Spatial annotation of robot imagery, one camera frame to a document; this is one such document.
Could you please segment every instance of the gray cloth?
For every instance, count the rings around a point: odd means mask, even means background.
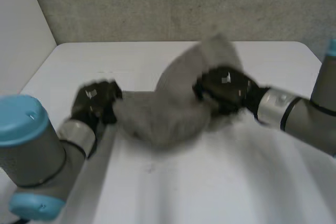
[[[153,147],[170,147],[199,134],[211,121],[213,108],[197,101],[192,86],[210,68],[240,60],[222,34],[198,43],[174,60],[162,73],[153,92],[124,92],[113,105],[126,132]]]

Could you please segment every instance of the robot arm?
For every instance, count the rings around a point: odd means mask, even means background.
[[[259,87],[245,74],[218,67],[193,87],[196,96],[216,100],[222,114],[247,108],[257,121],[280,129],[329,154],[336,154],[336,40],[332,40],[311,98],[273,87]]]
[[[121,98],[115,82],[82,87],[70,118],[57,133],[35,98],[0,100],[0,167],[17,185],[10,211],[23,220],[55,219],[84,162],[95,152],[98,128],[115,123],[112,104]]]

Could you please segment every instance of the light blue joint cover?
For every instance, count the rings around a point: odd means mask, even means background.
[[[327,51],[327,56],[336,57],[336,39],[330,40],[329,49]]]
[[[9,210],[25,220],[52,221],[64,205],[63,200],[54,197],[15,193],[9,202]]]
[[[0,148],[33,140],[48,124],[47,111],[37,99],[19,94],[0,98]]]

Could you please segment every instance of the gray textured wall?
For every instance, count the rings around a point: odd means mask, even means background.
[[[38,0],[57,43],[198,40],[219,24],[231,40],[296,40],[322,56],[336,38],[336,0]]]

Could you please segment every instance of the white tabletop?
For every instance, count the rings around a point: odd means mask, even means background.
[[[162,71],[192,44],[63,44],[23,93],[38,98],[58,127],[81,84],[114,78],[123,90],[153,90]],[[235,46],[246,72],[260,83],[310,95],[321,63],[305,45]],[[334,160],[261,127],[249,114],[165,156],[120,130],[114,134],[115,129],[106,134],[54,223],[336,223]]]

